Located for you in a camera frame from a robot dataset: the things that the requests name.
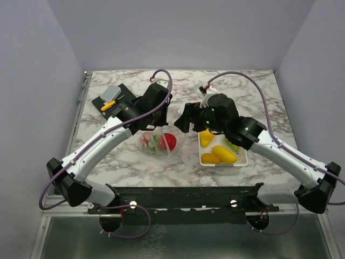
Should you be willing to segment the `red apple toy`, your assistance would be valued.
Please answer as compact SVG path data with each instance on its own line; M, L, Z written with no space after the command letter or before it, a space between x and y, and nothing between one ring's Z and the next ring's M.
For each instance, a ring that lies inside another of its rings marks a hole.
M161 136L161 146L163 149L169 149L172 151L177 145L176 137L171 133L164 133Z

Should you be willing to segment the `clear zip top bag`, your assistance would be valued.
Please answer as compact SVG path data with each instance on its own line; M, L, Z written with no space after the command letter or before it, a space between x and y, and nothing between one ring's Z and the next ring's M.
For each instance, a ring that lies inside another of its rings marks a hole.
M137 139L136 146L142 153L171 156L184 145L186 138L185 133L169 125L144 131Z

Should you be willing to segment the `yellow lemon toy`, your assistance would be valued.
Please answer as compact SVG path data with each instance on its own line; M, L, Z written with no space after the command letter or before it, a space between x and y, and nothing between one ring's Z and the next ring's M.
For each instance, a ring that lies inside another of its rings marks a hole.
M212 152L222 163L233 164L237 162L237 157L224 146L214 146Z

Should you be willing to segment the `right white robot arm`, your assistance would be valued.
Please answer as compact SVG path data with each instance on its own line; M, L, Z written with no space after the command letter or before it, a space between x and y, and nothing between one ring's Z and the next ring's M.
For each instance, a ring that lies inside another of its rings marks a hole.
M273 203L297 202L310 212L322 214L336 187L341 167L314 160L270 135L259 121L240 116L234 101L224 94L215 94L201 103L187 103L174 125L183 133L193 124L195 132L211 130L224 135L232 144L259 154L275 163L299 182L299 188L260 187L247 198L248 206L260 211Z

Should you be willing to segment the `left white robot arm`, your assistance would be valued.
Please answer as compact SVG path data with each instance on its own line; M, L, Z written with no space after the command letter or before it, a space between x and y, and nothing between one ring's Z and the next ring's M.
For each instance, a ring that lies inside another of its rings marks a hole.
M133 100L123 98L106 123L80 148L61 160L47 163L50 179L67 203L76 207L85 201L98 203L108 213L118 209L118 193L108 184L88 180L91 170L117 145L148 126L165 126L172 85L152 82L145 93Z

